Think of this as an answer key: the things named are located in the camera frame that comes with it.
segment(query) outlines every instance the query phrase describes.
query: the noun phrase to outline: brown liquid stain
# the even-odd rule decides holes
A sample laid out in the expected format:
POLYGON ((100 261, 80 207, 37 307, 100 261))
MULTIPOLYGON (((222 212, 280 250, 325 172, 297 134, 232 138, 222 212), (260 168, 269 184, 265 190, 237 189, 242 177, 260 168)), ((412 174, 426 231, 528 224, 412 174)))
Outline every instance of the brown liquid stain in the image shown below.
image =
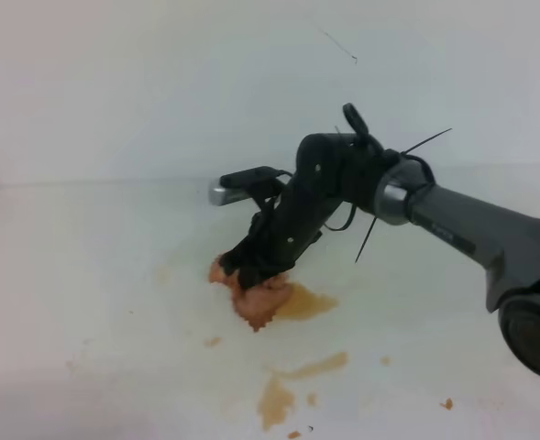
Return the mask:
POLYGON ((298 282, 292 283, 292 296, 276 312, 276 318, 304 321, 337 307, 338 300, 317 295, 298 282))
POLYGON ((220 338, 220 337, 214 337, 212 339, 209 339, 207 341, 204 341, 204 345, 207 346, 207 347, 214 347, 214 346, 217 346, 219 342, 221 342, 223 339, 220 338))
POLYGON ((164 287, 171 278, 171 268, 168 266, 159 266, 156 269, 156 282, 158 286, 164 287))
POLYGON ((453 408, 453 400, 449 397, 445 403, 439 403, 439 405, 441 405, 443 408, 451 411, 451 409, 453 408))
POLYGON ((316 393, 311 392, 306 396, 306 402, 308 403, 308 406, 316 407, 316 393))
POLYGON ((280 378, 271 376, 258 403, 263 430, 269 431, 274 424, 283 424, 289 410, 294 410, 294 394, 282 387, 280 378))
POLYGON ((341 369, 348 363, 348 361, 349 356, 347 352, 342 351, 336 355, 305 365, 294 371, 277 371, 276 374, 280 378, 287 380, 309 379, 313 378, 314 376, 318 376, 319 374, 341 369))

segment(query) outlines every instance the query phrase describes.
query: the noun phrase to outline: black wire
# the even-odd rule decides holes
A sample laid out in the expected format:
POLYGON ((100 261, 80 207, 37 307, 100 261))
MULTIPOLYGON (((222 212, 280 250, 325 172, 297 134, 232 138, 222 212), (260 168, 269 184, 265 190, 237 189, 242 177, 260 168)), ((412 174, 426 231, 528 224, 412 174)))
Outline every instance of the black wire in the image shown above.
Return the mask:
POLYGON ((329 230, 329 231, 333 231, 333 232, 338 232, 338 231, 344 231, 346 230, 348 227, 351 226, 351 223, 353 223, 353 219, 355 218, 355 212, 358 210, 358 206, 356 204, 352 204, 351 205, 351 211, 349 212, 349 217, 347 218, 347 221, 345 222, 344 225, 342 225, 341 227, 331 227, 327 224, 325 224, 325 227, 329 230))
POLYGON ((365 238, 363 239, 363 243, 361 244, 361 249, 359 250, 358 256, 355 258, 356 263, 359 260, 359 256, 361 255, 361 252, 363 252, 363 248, 365 247, 365 244, 368 242, 369 235, 371 234, 371 231, 373 230, 373 226, 376 224, 377 220, 378 220, 378 217, 373 217, 373 220, 371 220, 371 225, 369 226, 368 233, 365 235, 365 238))
POLYGON ((447 130, 445 131, 441 131, 440 133, 437 133, 435 134, 434 136, 431 136, 430 138, 428 139, 425 139, 423 140, 422 142, 419 142, 418 144, 416 144, 414 147, 412 148, 408 148, 406 151, 403 151, 402 154, 408 154, 410 153, 411 151, 414 151, 415 149, 417 149, 418 147, 420 147, 421 145, 425 144, 426 142, 428 142, 429 140, 433 140, 434 138, 438 138, 439 136, 441 136, 442 134, 446 133, 447 131, 451 131, 453 128, 448 128, 447 130))

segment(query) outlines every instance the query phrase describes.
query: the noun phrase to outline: food crumb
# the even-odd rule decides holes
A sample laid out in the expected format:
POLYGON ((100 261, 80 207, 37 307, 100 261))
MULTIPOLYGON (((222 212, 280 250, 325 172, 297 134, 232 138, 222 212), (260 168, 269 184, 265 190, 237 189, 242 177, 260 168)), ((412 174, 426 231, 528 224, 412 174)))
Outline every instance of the food crumb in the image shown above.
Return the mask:
POLYGON ((449 397, 445 403, 439 403, 439 405, 441 405, 443 408, 445 408, 446 410, 449 410, 451 411, 451 409, 453 408, 453 400, 449 397))
POLYGON ((209 339, 207 341, 204 341, 204 344, 207 346, 207 347, 214 347, 216 345, 218 345, 219 342, 221 342, 221 338, 220 337, 214 337, 212 339, 209 339))
POLYGON ((306 402, 308 403, 308 406, 316 406, 316 393, 311 392, 306 396, 306 402))

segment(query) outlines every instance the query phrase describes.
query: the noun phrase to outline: white tabletop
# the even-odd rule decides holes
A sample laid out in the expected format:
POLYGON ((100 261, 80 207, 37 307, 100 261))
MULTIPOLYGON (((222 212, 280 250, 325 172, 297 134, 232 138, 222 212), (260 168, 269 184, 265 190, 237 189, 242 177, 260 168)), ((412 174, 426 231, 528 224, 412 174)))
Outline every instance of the white tabletop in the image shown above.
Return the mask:
MULTIPOLYGON (((439 174, 540 215, 538 166, 439 174)), ((253 334, 206 274, 254 212, 209 206, 198 180, 1 190, 0 439, 540 438, 540 378, 487 314, 482 270, 414 226, 378 223, 357 265, 370 216, 326 233, 292 278, 339 305, 253 334), (264 432, 270 370, 340 352, 284 381, 295 411, 264 432)))

